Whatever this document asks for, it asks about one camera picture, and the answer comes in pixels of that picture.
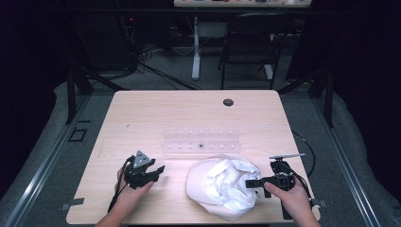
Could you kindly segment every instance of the gray carpet floor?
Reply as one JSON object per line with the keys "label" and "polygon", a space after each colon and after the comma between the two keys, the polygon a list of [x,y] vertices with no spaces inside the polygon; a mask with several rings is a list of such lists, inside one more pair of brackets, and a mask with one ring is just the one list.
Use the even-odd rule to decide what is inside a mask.
{"label": "gray carpet floor", "polygon": [[[220,49],[209,41],[202,46],[200,79],[191,79],[193,52],[188,49],[176,51],[154,51],[148,55],[146,65],[161,70],[170,76],[196,84],[204,90],[219,89],[220,72],[218,71],[218,57]],[[296,42],[288,41],[284,51],[284,57],[278,71],[278,79],[274,86],[278,89],[285,86],[284,76],[290,62],[291,51]],[[263,71],[254,72],[250,69],[229,69],[230,72],[258,74],[264,77]],[[110,77],[115,73],[103,73],[102,76]],[[173,87],[164,79],[150,72],[138,70],[122,79],[113,79],[113,82],[132,90],[172,90],[184,89],[181,85]],[[1,219],[0,226],[6,223],[17,223],[19,226],[69,226],[66,221],[68,210],[62,210],[61,206],[74,198],[83,170],[95,144],[96,137],[101,128],[105,114],[113,98],[113,91],[103,84],[92,80],[95,91],[91,96],[82,96],[77,92],[79,112],[71,125],[65,126],[67,119],[67,95],[66,84],[62,84],[55,92],[58,96],[54,112],[47,123],[41,138],[32,150],[23,169],[9,189],[6,196],[0,202]],[[266,82],[257,84],[227,83],[228,89],[267,89]],[[291,128],[313,148],[316,155],[316,166],[309,180],[314,194],[320,200],[326,200],[329,207],[321,209],[323,226],[369,226],[366,218],[361,213],[356,202],[356,195],[347,182],[344,172],[340,167],[340,160],[336,155],[336,146],[333,138],[327,132],[327,126],[322,120],[319,99],[310,99],[306,94],[308,84],[281,95],[281,99]],[[348,113],[346,105],[339,96],[335,96],[333,103],[334,129],[330,129],[340,141],[341,148],[363,188],[363,192],[372,206],[371,209],[377,218],[370,226],[401,226],[401,214],[399,203],[375,180],[372,170],[366,163],[366,149],[357,126]],[[71,130],[87,130],[81,142],[68,142]],[[294,134],[300,152],[306,153],[303,162],[306,171],[312,168],[310,148],[300,136]],[[38,170],[43,168],[44,161],[52,152],[58,153],[53,157],[49,174],[43,176],[44,184],[37,188],[37,193],[30,198],[31,202],[21,205],[21,200],[28,194],[29,184],[38,176]],[[273,224],[270,226],[294,226],[293,224]]]}

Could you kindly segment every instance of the chair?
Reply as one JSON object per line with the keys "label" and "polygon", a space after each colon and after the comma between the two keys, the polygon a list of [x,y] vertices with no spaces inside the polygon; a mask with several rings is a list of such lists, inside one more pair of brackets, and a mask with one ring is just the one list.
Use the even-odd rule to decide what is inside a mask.
{"label": "chair", "polygon": [[259,70],[265,64],[274,65],[270,82],[272,89],[283,42],[291,26],[292,20],[284,14],[246,13],[230,20],[218,64],[218,70],[221,67],[221,90],[224,89],[226,63],[258,64]]}

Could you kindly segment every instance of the wooden table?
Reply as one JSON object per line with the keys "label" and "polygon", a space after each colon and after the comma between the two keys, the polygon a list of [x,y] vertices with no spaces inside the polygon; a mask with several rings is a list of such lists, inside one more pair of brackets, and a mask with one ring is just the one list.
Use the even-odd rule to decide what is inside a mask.
{"label": "wooden table", "polygon": [[[225,106],[226,98],[234,105]],[[215,151],[164,150],[167,131],[181,129],[235,131],[241,148],[233,152],[256,164],[262,177],[273,175],[269,157],[298,153],[280,97],[274,91],[117,92],[75,196],[75,199],[84,198],[84,203],[70,207],[68,223],[94,224],[106,215],[116,172],[138,149],[156,159],[148,171],[159,166],[166,169],[125,223],[232,223],[210,215],[187,197],[185,183],[190,168]],[[307,181],[299,157],[286,161]],[[318,209],[314,208],[313,212],[320,218]],[[273,196],[262,198],[235,223],[283,221],[280,201]]]}

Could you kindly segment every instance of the hand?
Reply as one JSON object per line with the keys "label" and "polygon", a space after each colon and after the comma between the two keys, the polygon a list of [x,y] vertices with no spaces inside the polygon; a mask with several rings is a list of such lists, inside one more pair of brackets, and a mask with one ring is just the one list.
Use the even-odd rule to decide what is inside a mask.
{"label": "hand", "polygon": [[[120,174],[121,169],[117,172],[117,180]],[[119,185],[119,190],[122,191],[117,197],[117,202],[115,203],[113,209],[95,226],[120,226],[127,215],[133,211],[139,200],[151,189],[153,182],[149,182],[145,184],[145,186],[138,187],[136,189],[126,185],[127,182],[123,177]]]}
{"label": "hand", "polygon": [[297,178],[294,187],[289,191],[284,191],[272,183],[265,183],[264,186],[281,200],[298,226],[321,226],[313,215],[305,189]]}
{"label": "hand", "polygon": [[[120,176],[120,174],[121,174],[121,169],[118,170],[118,172],[117,172],[117,179]],[[145,186],[143,186],[143,187],[138,187],[136,189],[133,189],[129,185],[127,185],[127,182],[124,180],[124,176],[123,176],[123,178],[121,179],[120,187],[119,187],[119,189],[122,191],[118,195],[117,202],[115,203],[114,206],[123,208],[129,214],[135,208],[135,206],[139,202],[139,200],[150,190],[150,188],[152,186],[153,186],[153,182],[149,182],[149,183],[145,184]]]}

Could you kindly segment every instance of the white cloth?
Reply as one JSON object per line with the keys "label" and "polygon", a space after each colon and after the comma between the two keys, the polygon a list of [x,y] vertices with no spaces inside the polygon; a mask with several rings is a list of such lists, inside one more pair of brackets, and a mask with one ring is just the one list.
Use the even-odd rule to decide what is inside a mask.
{"label": "white cloth", "polygon": [[197,162],[188,174],[186,193],[209,213],[237,220],[256,201],[245,181],[260,178],[259,168],[232,154],[220,154]]}

